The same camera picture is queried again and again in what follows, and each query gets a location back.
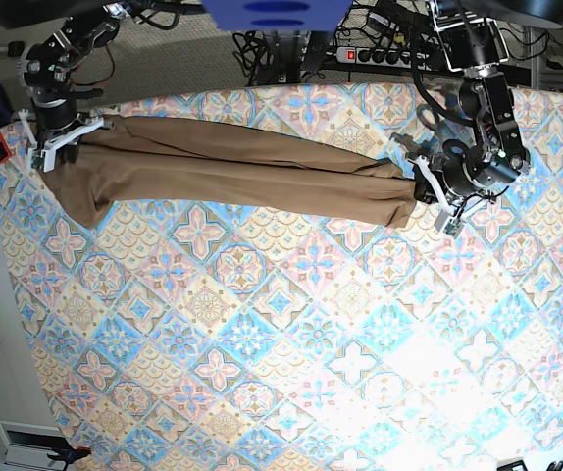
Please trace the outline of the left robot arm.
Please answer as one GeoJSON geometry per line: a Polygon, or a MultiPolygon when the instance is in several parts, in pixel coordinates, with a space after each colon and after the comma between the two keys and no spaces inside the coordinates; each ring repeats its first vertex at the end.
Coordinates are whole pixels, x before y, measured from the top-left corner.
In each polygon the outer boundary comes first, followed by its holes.
{"type": "Polygon", "coordinates": [[[411,72],[417,91],[433,113],[469,128],[474,145],[446,140],[439,155],[413,151],[418,187],[416,198],[440,208],[438,230],[456,236],[478,202],[494,203],[494,187],[509,187],[531,168],[531,155],[523,145],[513,110],[513,96],[499,65],[508,49],[494,20],[473,12],[459,1],[431,1],[428,22],[414,21],[410,32],[411,72]],[[436,39],[451,72],[460,73],[458,108],[449,111],[437,103],[422,83],[421,41],[436,39]]]}

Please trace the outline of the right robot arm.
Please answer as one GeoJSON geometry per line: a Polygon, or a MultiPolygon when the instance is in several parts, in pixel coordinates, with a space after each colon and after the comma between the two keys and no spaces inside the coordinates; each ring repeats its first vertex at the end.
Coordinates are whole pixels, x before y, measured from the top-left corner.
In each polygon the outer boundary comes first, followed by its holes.
{"type": "Polygon", "coordinates": [[[17,112],[27,134],[28,165],[44,173],[55,168],[67,147],[94,131],[107,129],[100,116],[83,112],[81,100],[103,94],[96,80],[73,84],[73,73],[94,50],[106,47],[125,17],[162,30],[171,30],[188,7],[180,1],[119,1],[94,7],[67,18],[45,42],[28,46],[20,56],[18,72],[31,107],[17,112]]]}

